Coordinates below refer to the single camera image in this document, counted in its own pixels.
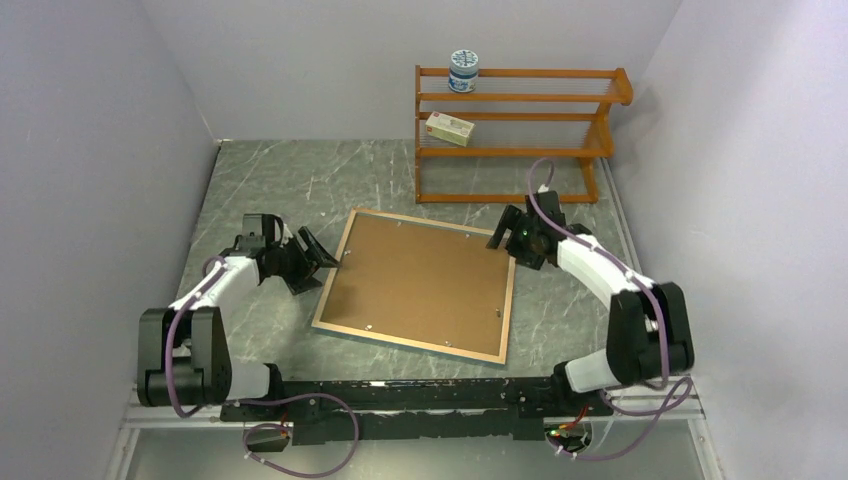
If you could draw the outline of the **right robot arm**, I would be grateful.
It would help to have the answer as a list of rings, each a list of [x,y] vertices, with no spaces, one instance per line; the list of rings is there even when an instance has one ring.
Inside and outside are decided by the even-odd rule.
[[[526,207],[504,208],[488,248],[505,248],[533,270],[550,264],[585,285],[608,311],[605,346],[558,365],[553,408],[572,415],[590,392],[660,379],[691,369],[694,345],[685,296],[673,282],[635,272],[580,223],[568,223],[553,191],[528,195]]]

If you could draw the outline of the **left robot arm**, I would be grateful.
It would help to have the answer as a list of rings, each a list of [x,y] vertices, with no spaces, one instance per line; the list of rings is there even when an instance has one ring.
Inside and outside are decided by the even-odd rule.
[[[321,287],[315,274],[337,268],[306,227],[291,231],[267,213],[246,214],[231,247],[207,259],[203,277],[170,305],[140,317],[136,392],[145,407],[171,407],[182,418],[207,405],[246,403],[262,420],[286,406],[273,364],[232,359],[225,319],[239,302],[270,277],[293,295]]]

